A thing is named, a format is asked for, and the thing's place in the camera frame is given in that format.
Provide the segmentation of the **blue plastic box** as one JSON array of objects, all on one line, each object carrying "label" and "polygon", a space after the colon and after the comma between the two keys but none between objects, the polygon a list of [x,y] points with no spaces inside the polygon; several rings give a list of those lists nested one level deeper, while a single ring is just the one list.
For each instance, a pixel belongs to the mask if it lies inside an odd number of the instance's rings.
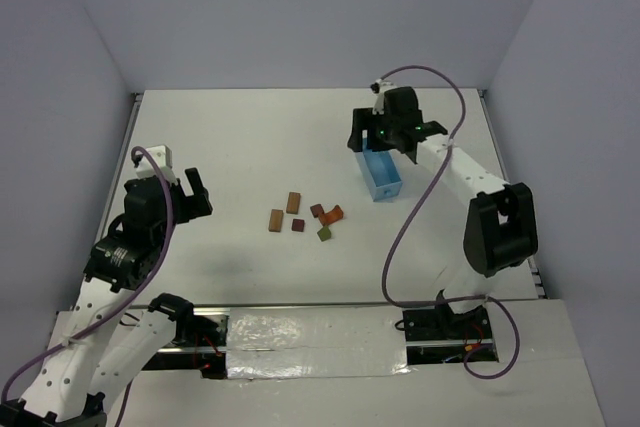
[{"label": "blue plastic box", "polygon": [[400,194],[403,181],[388,151],[373,151],[364,139],[363,150],[355,158],[374,202],[390,201]]}]

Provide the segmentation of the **tan wood rectangular block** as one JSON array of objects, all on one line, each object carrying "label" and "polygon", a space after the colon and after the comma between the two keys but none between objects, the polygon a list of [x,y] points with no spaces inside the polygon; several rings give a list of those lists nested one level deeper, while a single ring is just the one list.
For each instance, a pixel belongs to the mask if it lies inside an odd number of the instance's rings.
[{"label": "tan wood rectangular block", "polygon": [[272,209],[270,212],[268,231],[279,233],[282,230],[284,219],[284,211],[281,209]]}]

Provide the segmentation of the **dark red cube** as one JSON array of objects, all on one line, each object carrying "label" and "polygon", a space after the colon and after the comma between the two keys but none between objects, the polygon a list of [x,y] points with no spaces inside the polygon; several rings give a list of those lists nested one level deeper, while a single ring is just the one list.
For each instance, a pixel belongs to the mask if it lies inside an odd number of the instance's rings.
[{"label": "dark red cube", "polygon": [[321,204],[315,204],[310,207],[311,214],[314,218],[319,217],[324,213],[324,209]]}]

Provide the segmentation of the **light wood rectangular block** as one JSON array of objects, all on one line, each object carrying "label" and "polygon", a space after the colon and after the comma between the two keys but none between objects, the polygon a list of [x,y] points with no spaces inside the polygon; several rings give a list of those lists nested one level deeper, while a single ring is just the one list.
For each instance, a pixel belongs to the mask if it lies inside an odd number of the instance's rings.
[{"label": "light wood rectangular block", "polygon": [[299,192],[289,192],[286,203],[286,212],[288,214],[297,215],[299,213],[301,203],[301,194]]}]

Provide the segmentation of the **maroon cube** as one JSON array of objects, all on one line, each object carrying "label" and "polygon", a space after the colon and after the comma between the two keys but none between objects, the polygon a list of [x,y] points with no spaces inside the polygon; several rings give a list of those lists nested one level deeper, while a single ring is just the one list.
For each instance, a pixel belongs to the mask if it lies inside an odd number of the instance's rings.
[{"label": "maroon cube", "polygon": [[294,232],[303,232],[305,229],[305,221],[303,219],[295,218],[292,220],[291,230]]}]

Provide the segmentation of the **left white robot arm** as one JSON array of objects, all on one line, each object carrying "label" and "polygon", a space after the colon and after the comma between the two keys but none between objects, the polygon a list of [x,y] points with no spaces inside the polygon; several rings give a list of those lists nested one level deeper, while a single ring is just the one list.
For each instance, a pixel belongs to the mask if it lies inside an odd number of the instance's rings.
[{"label": "left white robot arm", "polygon": [[179,180],[163,185],[155,175],[126,182],[124,211],[92,247],[58,343],[29,361],[40,372],[21,396],[2,391],[2,425],[103,426],[115,398],[160,348],[192,339],[193,304],[163,293],[120,344],[108,346],[136,293],[163,262],[173,228],[213,212],[198,170],[185,174],[191,194]]}]

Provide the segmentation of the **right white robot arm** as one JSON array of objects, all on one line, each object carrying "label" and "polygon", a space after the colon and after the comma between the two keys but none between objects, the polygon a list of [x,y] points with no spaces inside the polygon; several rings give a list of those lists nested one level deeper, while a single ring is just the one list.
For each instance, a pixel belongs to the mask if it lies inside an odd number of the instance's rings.
[{"label": "right white robot arm", "polygon": [[531,189],[489,172],[456,144],[456,129],[425,121],[416,91],[378,80],[371,107],[356,108],[347,141],[372,198],[386,201],[401,190],[391,153],[405,155],[445,186],[466,209],[462,248],[466,264],[436,296],[432,308],[444,333],[479,315],[499,272],[524,263],[538,250]]}]

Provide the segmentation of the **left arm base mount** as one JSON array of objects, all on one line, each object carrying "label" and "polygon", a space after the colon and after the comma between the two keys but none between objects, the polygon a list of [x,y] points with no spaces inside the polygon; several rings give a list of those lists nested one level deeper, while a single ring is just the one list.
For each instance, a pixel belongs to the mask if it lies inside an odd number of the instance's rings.
[{"label": "left arm base mount", "polygon": [[176,344],[179,370],[199,373],[209,380],[227,378],[226,353],[229,316],[195,316],[185,331],[183,338]]}]

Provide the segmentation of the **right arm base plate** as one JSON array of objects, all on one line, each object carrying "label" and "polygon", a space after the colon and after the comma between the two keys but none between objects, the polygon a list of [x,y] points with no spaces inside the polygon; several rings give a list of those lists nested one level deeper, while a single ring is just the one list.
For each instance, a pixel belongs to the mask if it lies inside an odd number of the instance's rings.
[{"label": "right arm base plate", "polygon": [[404,310],[394,327],[403,332],[406,341],[456,340],[479,343],[492,337],[487,310],[477,307],[456,314],[448,305],[431,309]]}]

